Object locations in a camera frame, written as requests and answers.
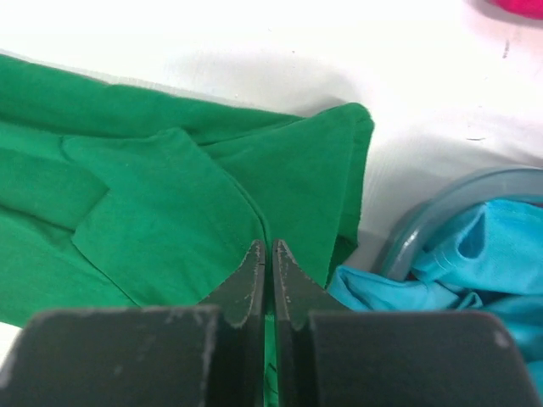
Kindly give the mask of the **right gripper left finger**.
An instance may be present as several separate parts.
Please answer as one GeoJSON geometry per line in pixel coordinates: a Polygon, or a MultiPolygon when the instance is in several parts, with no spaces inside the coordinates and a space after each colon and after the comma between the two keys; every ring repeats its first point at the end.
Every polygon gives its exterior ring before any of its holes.
{"type": "Polygon", "coordinates": [[[191,307],[35,315],[1,369],[4,406],[261,406],[266,249],[191,307]]]}

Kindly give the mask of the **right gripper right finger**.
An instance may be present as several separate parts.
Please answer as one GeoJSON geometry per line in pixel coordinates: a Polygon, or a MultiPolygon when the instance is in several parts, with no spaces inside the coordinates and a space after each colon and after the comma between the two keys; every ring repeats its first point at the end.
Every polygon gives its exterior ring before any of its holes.
{"type": "Polygon", "coordinates": [[[533,383],[497,318],[345,308],[273,245],[282,406],[530,406],[533,383]]]}

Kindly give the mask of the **green t shirt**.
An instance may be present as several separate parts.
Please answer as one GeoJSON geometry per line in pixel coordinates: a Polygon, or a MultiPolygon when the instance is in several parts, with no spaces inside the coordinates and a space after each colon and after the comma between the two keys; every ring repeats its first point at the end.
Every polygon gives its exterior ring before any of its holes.
{"type": "Polygon", "coordinates": [[[193,305],[255,240],[319,285],[353,251],[374,123],[234,108],[1,58],[1,320],[193,305]]]}

